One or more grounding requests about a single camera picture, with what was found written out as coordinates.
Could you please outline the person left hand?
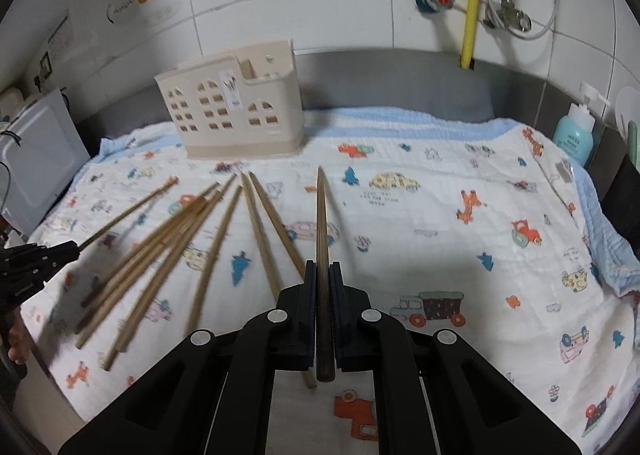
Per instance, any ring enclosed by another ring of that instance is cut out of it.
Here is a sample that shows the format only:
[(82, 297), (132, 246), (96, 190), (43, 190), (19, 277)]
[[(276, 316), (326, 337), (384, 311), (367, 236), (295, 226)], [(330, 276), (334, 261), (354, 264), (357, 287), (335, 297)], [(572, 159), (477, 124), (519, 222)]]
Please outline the person left hand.
[(13, 324), (9, 331), (8, 357), (17, 365), (24, 365), (29, 357), (30, 337), (21, 316), (21, 309), (13, 311)]

